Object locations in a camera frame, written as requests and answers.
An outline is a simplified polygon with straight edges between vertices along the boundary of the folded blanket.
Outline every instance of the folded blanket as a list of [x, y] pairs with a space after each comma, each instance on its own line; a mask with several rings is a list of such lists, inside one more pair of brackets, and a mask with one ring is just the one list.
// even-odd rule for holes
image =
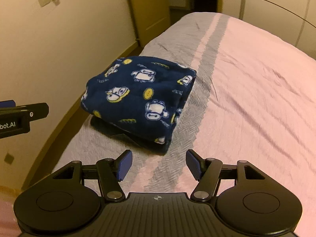
[[196, 71], [154, 57], [120, 58], [87, 83], [82, 108], [132, 135], [170, 145]]

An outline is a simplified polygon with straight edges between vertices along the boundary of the triangular cutout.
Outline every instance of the triangular cutout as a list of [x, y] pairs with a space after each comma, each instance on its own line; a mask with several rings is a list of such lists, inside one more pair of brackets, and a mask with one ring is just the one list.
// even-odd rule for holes
[[245, 175], [248, 180], [264, 180], [265, 178], [251, 166], [245, 166]]
[[75, 167], [70, 166], [62, 171], [60, 174], [53, 177], [53, 179], [72, 179]]

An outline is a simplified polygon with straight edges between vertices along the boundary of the door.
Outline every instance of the door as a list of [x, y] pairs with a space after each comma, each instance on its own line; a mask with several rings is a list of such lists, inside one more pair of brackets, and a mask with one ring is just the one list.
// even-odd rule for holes
[[130, 0], [140, 46], [170, 27], [169, 0]]

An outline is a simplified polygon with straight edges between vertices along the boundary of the ribbed black surface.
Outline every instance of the ribbed black surface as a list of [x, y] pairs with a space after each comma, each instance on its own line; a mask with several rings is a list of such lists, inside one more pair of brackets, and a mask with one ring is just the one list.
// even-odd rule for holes
[[[30, 236], [24, 233], [20, 237]], [[131, 193], [124, 202], [108, 204], [85, 229], [67, 236], [246, 237], [223, 225], [207, 204], [191, 202], [184, 193]]]

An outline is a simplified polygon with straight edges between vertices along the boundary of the bed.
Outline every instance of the bed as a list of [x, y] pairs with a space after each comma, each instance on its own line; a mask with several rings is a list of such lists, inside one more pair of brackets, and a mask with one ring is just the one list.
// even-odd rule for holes
[[[133, 151], [120, 183], [129, 192], [187, 192], [197, 182], [185, 152], [224, 164], [247, 160], [292, 191], [303, 205], [296, 234], [316, 236], [316, 61], [280, 38], [219, 13], [184, 16], [152, 40], [140, 56], [174, 61], [197, 71], [166, 155], [124, 135], [108, 138], [89, 117], [54, 171]], [[96, 181], [86, 186], [99, 193]], [[221, 184], [221, 190], [231, 186]]]

